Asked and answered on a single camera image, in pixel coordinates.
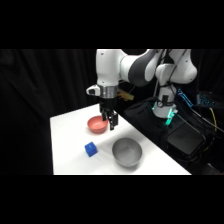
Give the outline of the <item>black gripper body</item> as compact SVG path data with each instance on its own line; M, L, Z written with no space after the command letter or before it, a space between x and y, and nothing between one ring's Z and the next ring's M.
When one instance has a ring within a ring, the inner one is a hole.
M100 98L99 99L100 112L103 111L114 111L116 107L116 99L115 98Z

